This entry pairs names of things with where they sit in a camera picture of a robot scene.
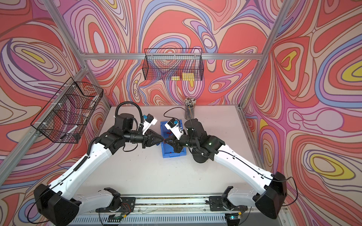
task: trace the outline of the psychedelic wallpaper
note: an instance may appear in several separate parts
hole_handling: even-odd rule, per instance
[[[41,0],[0,0],[0,164],[35,115],[79,70]],[[0,187],[0,225],[25,225],[33,190],[66,171],[87,149],[106,116],[101,102],[78,144],[55,144],[40,136]],[[34,208],[32,221],[43,217]]]
[[[204,53],[260,53],[281,2],[251,0],[56,1],[81,51],[144,53],[193,48]],[[111,105],[238,104],[256,61],[206,60],[202,82],[144,81],[142,60],[88,62]]]
[[[362,1],[296,0],[264,67],[243,110],[295,225],[362,225]]]

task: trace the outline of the white table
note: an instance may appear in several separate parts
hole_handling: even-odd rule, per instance
[[[172,106],[141,107],[144,115],[157,118],[156,125],[150,127],[157,133],[161,131],[160,122],[169,120],[163,113],[170,108]],[[112,107],[100,134],[114,125],[114,112],[115,107]],[[122,106],[118,113],[133,114],[139,123],[139,113],[134,106]],[[183,123],[186,121],[182,109],[173,109],[166,115],[181,119]],[[196,106],[195,117],[208,135],[217,136],[239,155],[255,163],[235,106]],[[133,147],[135,144],[126,143],[125,150]],[[94,171],[76,194],[90,194],[106,187],[123,195],[212,194],[223,193],[227,186],[251,188],[234,172],[210,159],[197,163],[189,151],[186,156],[162,158],[161,145],[142,149],[139,144],[132,152],[123,152],[120,148]]]

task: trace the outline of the black wire basket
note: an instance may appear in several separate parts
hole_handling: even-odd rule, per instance
[[[103,89],[88,82],[75,82],[68,79],[58,90],[65,90],[42,122],[34,122],[50,103],[31,122],[31,126],[54,143],[79,142],[94,110],[103,96]]]
[[[144,52],[145,80],[202,81],[202,49],[148,48]]]

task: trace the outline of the yellow sticky note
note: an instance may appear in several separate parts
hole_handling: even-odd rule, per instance
[[[195,81],[195,75],[194,73],[182,73],[182,80]]]

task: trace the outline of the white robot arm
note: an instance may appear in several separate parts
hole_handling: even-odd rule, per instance
[[[156,124],[157,119],[150,114],[143,118],[144,122],[141,120],[139,129],[133,131],[133,115],[117,115],[115,125],[100,137],[93,139],[87,153],[72,167],[49,185],[38,185],[34,190],[34,196],[39,213],[56,226],[66,226],[77,215],[94,209],[119,209],[122,204],[120,194],[112,188],[105,188],[89,196],[76,196],[75,192],[98,166],[119,148],[124,147],[126,142],[141,143],[142,148],[145,148],[164,140],[161,135],[149,129],[151,125]]]
[[[231,210],[239,205],[255,206],[266,216],[276,219],[287,196],[285,176],[279,172],[274,175],[255,166],[235,153],[218,137],[207,135],[197,119],[186,121],[184,126],[188,134],[184,132],[179,136],[177,133],[177,136],[170,136],[164,142],[173,146],[177,153],[184,147],[192,147],[192,155],[196,162],[204,163],[208,159],[218,162],[235,172],[253,188],[253,191],[239,191],[229,186],[221,197],[225,209]]]

